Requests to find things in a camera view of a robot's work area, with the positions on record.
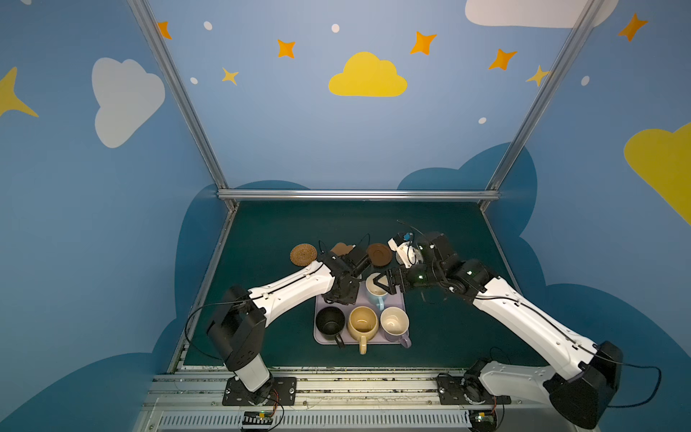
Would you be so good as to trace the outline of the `dark wooden round coaster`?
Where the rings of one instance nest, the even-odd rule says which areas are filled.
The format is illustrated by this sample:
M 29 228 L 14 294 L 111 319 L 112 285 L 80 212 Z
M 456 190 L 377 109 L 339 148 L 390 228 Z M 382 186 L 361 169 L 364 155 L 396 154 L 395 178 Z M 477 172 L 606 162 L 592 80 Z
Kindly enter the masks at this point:
M 393 259 L 393 252 L 390 247 L 383 243 L 374 243 L 366 250 L 372 266 L 383 268 L 388 266 Z

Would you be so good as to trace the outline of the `white woven round coaster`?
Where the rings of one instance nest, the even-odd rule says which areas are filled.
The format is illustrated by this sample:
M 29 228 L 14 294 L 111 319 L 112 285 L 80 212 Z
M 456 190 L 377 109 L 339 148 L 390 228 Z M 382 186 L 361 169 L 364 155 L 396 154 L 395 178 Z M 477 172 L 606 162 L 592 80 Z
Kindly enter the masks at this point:
M 396 250 L 397 262 L 406 268 L 411 268 L 422 261 L 419 250 L 414 246 L 400 245 Z

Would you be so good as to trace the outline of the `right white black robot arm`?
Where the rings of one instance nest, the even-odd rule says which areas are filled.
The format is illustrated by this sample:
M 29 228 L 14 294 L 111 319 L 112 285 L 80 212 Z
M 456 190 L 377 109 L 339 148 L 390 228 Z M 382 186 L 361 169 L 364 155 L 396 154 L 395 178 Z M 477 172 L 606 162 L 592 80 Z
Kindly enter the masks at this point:
M 554 320 L 480 260 L 460 259 L 442 233 L 419 240 L 398 234 L 387 248 L 399 266 L 386 271 L 386 287 L 408 293 L 439 286 L 489 314 L 547 361 L 544 368 L 477 361 L 460 383 L 468 403 L 528 399 L 552 406 L 579 428 L 597 427 L 619 389 L 619 347 L 597 344 Z

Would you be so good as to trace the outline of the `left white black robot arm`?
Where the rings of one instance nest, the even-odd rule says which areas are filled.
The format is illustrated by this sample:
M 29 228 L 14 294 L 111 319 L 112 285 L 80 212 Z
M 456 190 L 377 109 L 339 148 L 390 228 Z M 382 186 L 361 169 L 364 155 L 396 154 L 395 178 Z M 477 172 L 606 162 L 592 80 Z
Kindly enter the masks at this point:
M 244 389 L 263 398 L 273 384 L 273 376 L 261 357 L 266 328 L 314 297 L 344 305 L 355 303 L 362 275 L 371 264 L 363 248 L 354 247 L 342 256 L 329 250 L 305 268 L 273 283 L 249 290 L 233 286 L 215 307 L 206 335 Z

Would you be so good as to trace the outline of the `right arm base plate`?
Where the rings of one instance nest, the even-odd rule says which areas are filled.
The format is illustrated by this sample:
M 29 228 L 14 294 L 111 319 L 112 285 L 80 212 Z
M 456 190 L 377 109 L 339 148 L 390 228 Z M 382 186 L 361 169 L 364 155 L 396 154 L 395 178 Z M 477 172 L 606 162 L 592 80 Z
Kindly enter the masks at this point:
M 437 394 L 442 405 L 509 405 L 509 396 L 490 394 L 475 376 L 439 374 L 435 378 Z

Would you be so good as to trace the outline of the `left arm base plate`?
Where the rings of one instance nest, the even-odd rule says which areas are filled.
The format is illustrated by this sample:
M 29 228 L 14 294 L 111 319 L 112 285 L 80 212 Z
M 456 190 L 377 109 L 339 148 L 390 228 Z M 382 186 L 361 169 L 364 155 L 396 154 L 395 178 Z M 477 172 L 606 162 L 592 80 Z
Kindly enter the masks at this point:
M 250 392 L 239 378 L 230 378 L 222 397 L 223 406 L 264 406 L 295 404 L 297 379 L 295 377 L 271 377 L 255 392 Z

